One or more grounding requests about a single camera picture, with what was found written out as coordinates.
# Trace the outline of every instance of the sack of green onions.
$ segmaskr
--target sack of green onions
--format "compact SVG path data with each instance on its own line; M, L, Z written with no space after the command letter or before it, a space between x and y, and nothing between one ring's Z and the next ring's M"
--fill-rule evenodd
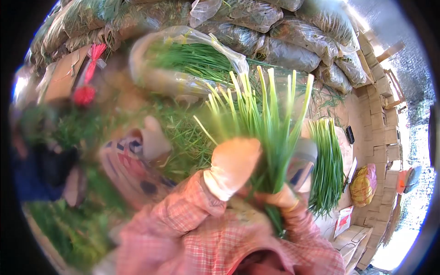
M187 26L174 26L139 39L129 66L133 81L152 92L207 97L206 86L233 88L229 71L248 73L246 57Z

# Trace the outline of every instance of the green onion stalk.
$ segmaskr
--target green onion stalk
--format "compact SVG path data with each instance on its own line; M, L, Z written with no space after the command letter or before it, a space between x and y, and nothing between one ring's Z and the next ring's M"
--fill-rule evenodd
M262 108L257 107L258 96L255 90L251 90L248 74L239 75L242 84L239 85L233 72L229 74L237 94L237 103L234 104L230 89L227 89L227 93L221 89L217 92L208 84L212 93L206 104L213 115L215 129L219 132L217 139L224 141L235 136L244 136L257 138L261 142L263 156L249 181L253 186L253 191L275 194L281 191L286 182L287 168L308 109L314 77L308 76L304 104L299 118L291 128L290 117L295 98L296 71L294 70L287 78L287 107L285 115L280 115L274 69L268 69L269 91L267 91L261 66L258 66L257 70L260 76ZM218 144L197 117L194 116L194 118L212 142ZM266 205L265 210L278 235L282 237L283 226L279 210L271 205Z
M315 216L330 215L337 207L344 185L341 148L332 118L309 122L311 138L318 147L312 171L309 209Z

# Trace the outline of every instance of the plaid shirt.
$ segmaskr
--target plaid shirt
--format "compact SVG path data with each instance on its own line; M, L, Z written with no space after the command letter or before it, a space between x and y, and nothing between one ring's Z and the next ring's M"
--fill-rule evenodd
M304 206L284 218L290 242L274 237L268 218L247 203L210 194L199 171L122 230L117 273L231 275L259 250L275 252L287 273L345 273L341 254L320 236Z

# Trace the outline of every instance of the patterned cloth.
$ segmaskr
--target patterned cloth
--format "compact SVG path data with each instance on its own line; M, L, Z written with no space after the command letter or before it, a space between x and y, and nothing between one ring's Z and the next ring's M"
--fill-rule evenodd
M107 142L100 150L101 164L108 177L134 209L159 203L176 183L164 178L143 157L139 137L128 136Z
M244 274L345 273L341 254L320 236L304 205L285 220L290 241L273 237L268 218L243 200L222 202L210 194L199 171L160 203L144 206L122 230L117 273L231 275L262 250L269 252L266 260L275 255L278 270L254 260Z

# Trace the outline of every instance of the chive bundle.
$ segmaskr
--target chive bundle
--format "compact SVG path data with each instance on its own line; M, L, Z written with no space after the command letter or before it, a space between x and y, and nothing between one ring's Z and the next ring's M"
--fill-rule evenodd
M311 138L318 147L312 172L309 209L315 216L330 215L338 205L344 185L341 148L332 118L309 122Z
M209 95L209 102L206 101L219 130L219 137L222 140L230 139L234 136L245 136L257 138L263 148L263 156L260 159L250 178L250 183L254 191L265 193L278 193L281 191L286 180L286 172L293 150L298 140L301 126L305 117L306 110L311 97L312 84L314 77L308 76L305 99L301 114L296 121L292 131L290 130L290 116L293 108L296 87L296 71L287 78L287 108L283 116L279 114L277 94L275 90L274 69L268 69L269 75L269 95L261 66L257 67L261 92L262 110L257 105L257 95L255 90L251 90L249 76L245 73L239 75L242 88L233 72L230 72L232 83L237 93L237 103L232 100L232 92L227 89L227 94L220 90L219 93L208 85L212 94ZM196 121L200 124L207 136L215 143L218 142L206 131L197 117ZM280 213L276 207L266 205L266 212L280 236L283 235L283 227Z

